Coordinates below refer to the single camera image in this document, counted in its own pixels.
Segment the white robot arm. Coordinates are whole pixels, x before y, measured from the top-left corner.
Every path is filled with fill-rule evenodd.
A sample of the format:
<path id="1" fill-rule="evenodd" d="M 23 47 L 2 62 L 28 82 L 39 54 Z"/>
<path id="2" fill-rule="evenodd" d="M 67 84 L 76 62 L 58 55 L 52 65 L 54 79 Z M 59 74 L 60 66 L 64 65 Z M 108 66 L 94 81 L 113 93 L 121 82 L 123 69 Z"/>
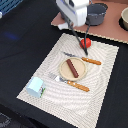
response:
<path id="1" fill-rule="evenodd" d="M 56 0 L 56 4 L 74 26 L 85 24 L 89 0 Z"/>

